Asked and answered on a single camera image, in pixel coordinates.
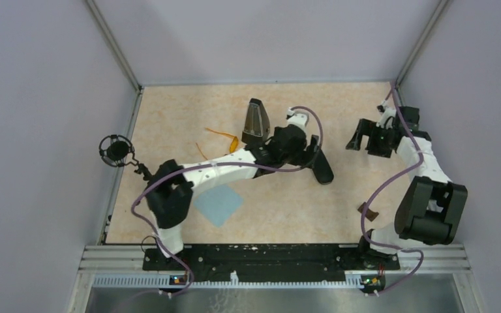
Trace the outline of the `black glasses case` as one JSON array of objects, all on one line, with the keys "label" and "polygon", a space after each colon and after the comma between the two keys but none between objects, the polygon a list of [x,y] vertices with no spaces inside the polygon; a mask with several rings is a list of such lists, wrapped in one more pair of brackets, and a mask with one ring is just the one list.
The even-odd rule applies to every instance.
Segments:
[{"label": "black glasses case", "polygon": [[321,148],[317,148],[312,154],[309,168],[318,183],[328,185],[334,180],[333,170]]}]

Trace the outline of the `orange sunglasses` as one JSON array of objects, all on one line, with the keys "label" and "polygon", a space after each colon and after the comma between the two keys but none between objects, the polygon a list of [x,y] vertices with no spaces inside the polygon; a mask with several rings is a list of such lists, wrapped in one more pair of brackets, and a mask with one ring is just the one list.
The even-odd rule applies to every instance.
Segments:
[{"label": "orange sunglasses", "polygon": [[239,149],[240,140],[235,134],[213,130],[209,127],[205,127],[204,130],[208,133],[205,139],[205,149],[203,150],[198,142],[194,143],[198,154],[204,160],[209,160],[205,152],[214,151],[214,153],[221,152],[221,155],[229,155]]}]

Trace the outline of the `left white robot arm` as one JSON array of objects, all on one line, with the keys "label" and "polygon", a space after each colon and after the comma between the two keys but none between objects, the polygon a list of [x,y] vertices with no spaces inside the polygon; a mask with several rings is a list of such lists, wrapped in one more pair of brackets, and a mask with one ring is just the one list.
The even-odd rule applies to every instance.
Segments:
[{"label": "left white robot arm", "polygon": [[195,197],[235,181],[312,168],[322,140],[322,135],[308,138],[301,127],[287,125],[275,127],[272,137],[264,141],[247,144],[219,158],[195,164],[178,164],[171,159],[160,165],[144,192],[155,219],[151,227],[160,249],[159,262],[171,270],[182,264],[181,225]]}]

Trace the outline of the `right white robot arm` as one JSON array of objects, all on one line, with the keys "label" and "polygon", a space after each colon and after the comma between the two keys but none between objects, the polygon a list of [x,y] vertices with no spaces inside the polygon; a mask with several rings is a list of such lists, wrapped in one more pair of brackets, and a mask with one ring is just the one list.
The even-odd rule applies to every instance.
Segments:
[{"label": "right white robot arm", "polygon": [[367,230],[359,241],[356,259],[366,269],[401,248],[449,245],[453,242],[468,197],[464,185],[454,183],[434,155],[430,135],[419,129],[419,109],[409,106],[377,107],[380,120],[360,119],[346,145],[358,151],[368,137],[369,155],[389,158],[397,155],[406,166],[410,185],[395,213],[395,220],[383,228]]}]

